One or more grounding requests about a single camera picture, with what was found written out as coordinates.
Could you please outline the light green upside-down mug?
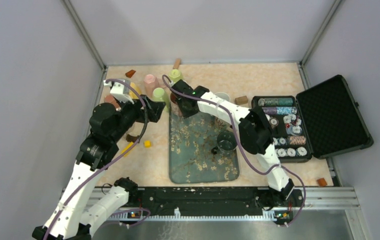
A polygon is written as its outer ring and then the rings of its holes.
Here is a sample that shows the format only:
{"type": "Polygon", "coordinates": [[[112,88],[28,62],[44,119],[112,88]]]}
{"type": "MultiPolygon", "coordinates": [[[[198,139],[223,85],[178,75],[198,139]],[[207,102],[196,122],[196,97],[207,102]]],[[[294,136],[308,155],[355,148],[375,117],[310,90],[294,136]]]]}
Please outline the light green upside-down mug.
{"type": "Polygon", "coordinates": [[[165,103],[164,111],[166,111],[166,112],[169,111],[170,100],[169,100],[168,94],[166,93],[166,91],[163,88],[161,88],[161,87],[155,88],[153,90],[152,97],[153,97],[153,101],[155,101],[155,102],[164,102],[165,103]]]}

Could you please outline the yellow mug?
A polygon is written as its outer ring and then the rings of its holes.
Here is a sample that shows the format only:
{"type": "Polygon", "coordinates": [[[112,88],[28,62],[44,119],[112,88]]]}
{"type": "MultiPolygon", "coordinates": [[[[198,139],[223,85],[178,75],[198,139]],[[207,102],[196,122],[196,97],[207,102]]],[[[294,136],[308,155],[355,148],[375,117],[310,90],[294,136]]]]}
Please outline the yellow mug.
{"type": "MultiPolygon", "coordinates": [[[[141,95],[142,92],[140,90],[140,88],[134,83],[134,82],[130,82],[130,87],[138,94],[138,95],[141,95]]],[[[129,90],[129,96],[132,98],[132,99],[137,99],[137,95],[132,91],[132,90],[129,90]]]]}

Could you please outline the white and blue mug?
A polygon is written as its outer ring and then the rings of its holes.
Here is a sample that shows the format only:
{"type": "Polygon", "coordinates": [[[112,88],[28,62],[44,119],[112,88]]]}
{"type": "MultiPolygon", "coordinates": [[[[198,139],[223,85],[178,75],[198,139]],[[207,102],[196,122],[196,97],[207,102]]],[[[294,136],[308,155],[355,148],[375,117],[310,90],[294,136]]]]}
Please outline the white and blue mug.
{"type": "Polygon", "coordinates": [[[225,101],[230,101],[230,96],[227,94],[227,93],[224,93],[224,92],[217,92],[215,93],[215,95],[225,101]]]}

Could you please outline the dark teal mug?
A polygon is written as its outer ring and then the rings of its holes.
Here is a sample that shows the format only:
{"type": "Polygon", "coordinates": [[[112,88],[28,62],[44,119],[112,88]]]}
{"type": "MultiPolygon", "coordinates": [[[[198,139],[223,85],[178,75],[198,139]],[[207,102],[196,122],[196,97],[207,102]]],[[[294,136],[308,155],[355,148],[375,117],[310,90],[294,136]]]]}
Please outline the dark teal mug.
{"type": "Polygon", "coordinates": [[[223,131],[216,138],[216,146],[211,149],[212,154],[232,152],[237,147],[237,140],[232,132],[223,131]]]}

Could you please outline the pink upside-down mug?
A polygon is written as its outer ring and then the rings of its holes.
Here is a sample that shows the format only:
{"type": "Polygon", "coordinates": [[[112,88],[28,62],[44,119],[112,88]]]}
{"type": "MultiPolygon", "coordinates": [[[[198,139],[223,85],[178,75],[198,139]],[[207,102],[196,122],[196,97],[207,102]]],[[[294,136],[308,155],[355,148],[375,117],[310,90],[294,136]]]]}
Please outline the pink upside-down mug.
{"type": "Polygon", "coordinates": [[[182,117],[183,114],[178,106],[178,102],[177,102],[177,97],[175,96],[175,94],[172,92],[170,93],[170,106],[171,106],[171,113],[178,116],[178,117],[182,117]]]}

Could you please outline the cream patterned mug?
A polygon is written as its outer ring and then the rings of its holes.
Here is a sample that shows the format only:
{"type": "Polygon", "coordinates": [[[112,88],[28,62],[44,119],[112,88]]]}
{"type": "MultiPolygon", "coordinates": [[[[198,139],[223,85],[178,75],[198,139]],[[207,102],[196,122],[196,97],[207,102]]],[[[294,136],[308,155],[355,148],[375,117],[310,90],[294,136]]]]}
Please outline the cream patterned mug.
{"type": "Polygon", "coordinates": [[[222,131],[228,131],[228,132],[233,131],[232,125],[222,119],[219,119],[216,117],[214,120],[214,123],[215,123],[215,126],[222,131]]]}

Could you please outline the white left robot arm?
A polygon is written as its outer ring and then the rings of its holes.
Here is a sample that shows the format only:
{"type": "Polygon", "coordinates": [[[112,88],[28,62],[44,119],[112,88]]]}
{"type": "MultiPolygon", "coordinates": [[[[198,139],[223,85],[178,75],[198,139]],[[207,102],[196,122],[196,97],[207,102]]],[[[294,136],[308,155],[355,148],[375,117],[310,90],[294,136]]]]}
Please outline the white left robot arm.
{"type": "Polygon", "coordinates": [[[36,240],[90,240],[98,228],[119,207],[131,207],[138,200],[135,182],[120,178],[113,189],[86,209],[98,180],[105,174],[119,151],[119,139],[133,126],[143,123],[144,133],[149,122],[156,123],[166,104],[141,95],[119,110],[113,104],[101,103],[90,117],[90,134],[81,143],[72,176],[50,218],[33,230],[36,240]]]}

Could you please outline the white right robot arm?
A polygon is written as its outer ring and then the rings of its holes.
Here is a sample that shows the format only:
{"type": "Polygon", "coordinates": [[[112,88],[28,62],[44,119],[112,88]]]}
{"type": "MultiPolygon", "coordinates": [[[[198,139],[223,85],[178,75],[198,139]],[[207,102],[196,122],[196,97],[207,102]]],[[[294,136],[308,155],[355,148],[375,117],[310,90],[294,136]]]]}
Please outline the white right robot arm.
{"type": "Polygon", "coordinates": [[[262,108],[236,105],[203,86],[192,88],[183,80],[169,89],[176,95],[183,117],[203,112],[231,124],[244,160],[253,171],[267,178],[272,202],[284,206],[291,200],[295,184],[290,176],[297,175],[281,164],[273,144],[272,128],[262,108]]]}

